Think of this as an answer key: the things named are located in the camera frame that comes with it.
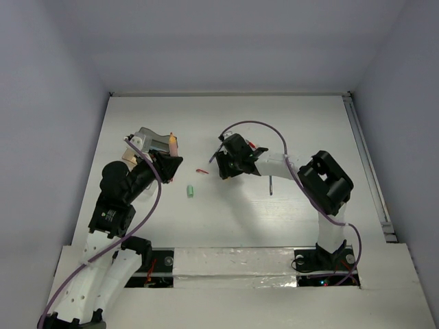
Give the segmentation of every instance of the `wall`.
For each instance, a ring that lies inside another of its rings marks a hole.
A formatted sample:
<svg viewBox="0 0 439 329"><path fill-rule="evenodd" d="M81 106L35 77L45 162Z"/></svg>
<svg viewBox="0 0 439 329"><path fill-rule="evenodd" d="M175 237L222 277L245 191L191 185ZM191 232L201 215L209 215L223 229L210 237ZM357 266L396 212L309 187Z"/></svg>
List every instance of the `wall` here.
<svg viewBox="0 0 439 329"><path fill-rule="evenodd" d="M67 33L68 18L52 20L56 2L0 5L2 328L36 327L61 245L73 234L108 101Z"/></svg>
<svg viewBox="0 0 439 329"><path fill-rule="evenodd" d="M111 91L346 91L405 0L64 2Z"/></svg>
<svg viewBox="0 0 439 329"><path fill-rule="evenodd" d="M355 91L387 207L439 324L439 1L408 1Z"/></svg>

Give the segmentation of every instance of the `white table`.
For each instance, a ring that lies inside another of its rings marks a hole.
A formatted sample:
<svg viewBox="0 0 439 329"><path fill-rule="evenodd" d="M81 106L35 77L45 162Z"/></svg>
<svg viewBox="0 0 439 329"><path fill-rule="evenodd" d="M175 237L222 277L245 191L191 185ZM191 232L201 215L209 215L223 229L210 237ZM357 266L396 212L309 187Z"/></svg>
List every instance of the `white table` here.
<svg viewBox="0 0 439 329"><path fill-rule="evenodd" d="M289 152L308 158L329 151L354 181L346 211L363 239L362 289L124 289L108 320L112 328L434 328L404 245L385 243L342 98L294 97L112 97L99 137L72 247L65 247L54 287L75 266L84 245L101 170L120 158L122 137L148 127L178 137L185 158L174 181L137 236L154 247L289 247L314 245L317 214L294 183L249 175L222 181L207 161L217 137L241 120L265 121L284 135ZM277 135L258 125L236 127L250 141L282 151ZM196 173L206 169L209 175ZM192 184L195 197L188 199ZM152 202L134 202L132 227ZM351 230L346 237L357 252Z"/></svg>

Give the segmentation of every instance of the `green object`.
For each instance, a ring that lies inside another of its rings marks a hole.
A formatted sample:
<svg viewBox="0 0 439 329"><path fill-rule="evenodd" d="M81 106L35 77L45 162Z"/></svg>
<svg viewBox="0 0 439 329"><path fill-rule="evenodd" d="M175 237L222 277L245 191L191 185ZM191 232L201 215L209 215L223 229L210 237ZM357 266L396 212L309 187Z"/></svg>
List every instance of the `green object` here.
<svg viewBox="0 0 439 329"><path fill-rule="evenodd" d="M186 188L186 192L187 192L187 197L193 197L193 186L188 185Z"/></svg>

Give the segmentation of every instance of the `screw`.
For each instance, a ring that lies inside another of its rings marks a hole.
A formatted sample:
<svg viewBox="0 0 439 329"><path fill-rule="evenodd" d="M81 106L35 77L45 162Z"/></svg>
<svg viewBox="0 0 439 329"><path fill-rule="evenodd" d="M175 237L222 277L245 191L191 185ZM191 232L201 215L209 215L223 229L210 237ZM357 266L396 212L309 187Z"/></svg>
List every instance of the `screw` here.
<svg viewBox="0 0 439 329"><path fill-rule="evenodd" d="M165 258L165 265L166 266L172 266L174 263L174 259L171 256L168 256Z"/></svg>
<svg viewBox="0 0 439 329"><path fill-rule="evenodd" d="M346 262L348 262L348 264L353 264L353 263L355 263L355 257L354 257L354 255L351 255L351 254L346 255Z"/></svg>

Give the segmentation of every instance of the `purple cable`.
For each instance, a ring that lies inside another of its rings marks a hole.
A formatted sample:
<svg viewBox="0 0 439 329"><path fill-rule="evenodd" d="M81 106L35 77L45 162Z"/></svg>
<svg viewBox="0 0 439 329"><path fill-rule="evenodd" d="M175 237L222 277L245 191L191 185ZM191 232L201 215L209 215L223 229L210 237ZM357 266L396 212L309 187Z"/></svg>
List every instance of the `purple cable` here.
<svg viewBox="0 0 439 329"><path fill-rule="evenodd" d="M154 204L151 207L151 210L148 212L148 214L146 215L146 217L138 224L138 226L136 226L135 228L133 228L129 233L127 233L122 239L115 241L114 243L110 244L108 247L106 247L104 250L102 250L101 252L98 252L96 255L94 255L93 257L91 257L88 260L88 263L93 263L95 260L97 260L99 257L101 257L102 255L106 254L107 252L109 252L111 249L117 247L118 245L122 244L124 241L126 241L127 239L129 239L134 233L136 233L145 223L146 221L151 217L152 213L156 210L157 205L158 205L158 201L160 200L160 196L162 194L162 180L160 179L160 175L158 174L157 170L154 168L154 165L152 164L152 162L150 160L148 160L148 158L145 156L145 154L142 153L142 151L140 149L138 149L137 147L135 147L128 139L125 140L125 142L131 146L131 148L133 148L133 150L136 151L136 153L138 153L138 155L140 155L140 157L142 157L142 159L144 159L144 161L146 161L147 165L150 166L152 172L154 173L154 176L157 179L158 182L158 192L157 192L157 198L156 201L154 202ZM75 271L73 271L73 273L60 285L60 287L58 288L57 291L55 291L54 295L52 296L52 298L49 300L49 303L47 303L46 308L43 311L43 314L41 315L40 321L38 322L38 329L43 329L43 325L44 325L44 320L46 318L47 313L49 312L50 308L52 307L52 305L54 304L56 298L58 298L58 296L61 294L62 290L69 284L69 282L78 274L80 273L84 268L86 267L85 264L81 264Z"/></svg>
<svg viewBox="0 0 439 329"><path fill-rule="evenodd" d="M254 120L245 120L245 121L240 121L240 122L236 122L232 125L230 125L229 127L227 127L226 129L224 129L221 133L221 136L227 132L228 130L230 130L230 128L235 127L236 125L242 125L243 123L256 123L258 125L264 125L268 128L270 128L271 130L274 130L278 136L281 138L282 140L282 144L283 144L283 152L285 153L286 157L285 157L285 163L287 164L288 167L288 171L291 173L291 176L293 177L293 180L296 182L297 186L299 187L299 189L302 191L303 194L305 194L305 196L308 198L309 202L311 203L311 205L320 213L322 214L322 216L327 219L330 223L332 223L333 225L336 226L350 226L352 227L352 229L354 229L357 238L358 238L358 257L357 260L355 261L354 265L352 266L352 269L349 271L348 274L346 274L346 276L344 278L342 278L339 282L337 282L336 284L334 284L335 286L340 286L341 283L343 283L344 281L346 281L349 277L352 276L354 270L357 268L357 265L359 263L359 259L361 258L361 252L363 250L363 246L361 243L361 237L359 235L359 232L357 230L357 228L351 224L351 223L338 223L336 221L334 221L332 218L330 218L330 216L328 216L318 205L317 203L314 202L314 200L309 196L308 192L304 189L304 187L302 186L302 183L300 182L300 180L296 177L296 174L294 173L293 168L291 167L291 164L289 163L288 160L288 148L287 148L287 142L285 141L285 138L283 138L282 134L272 125L269 125L268 123L265 122L261 122L261 121L254 121ZM332 273L332 274L328 274L327 276L336 276L336 273Z"/></svg>

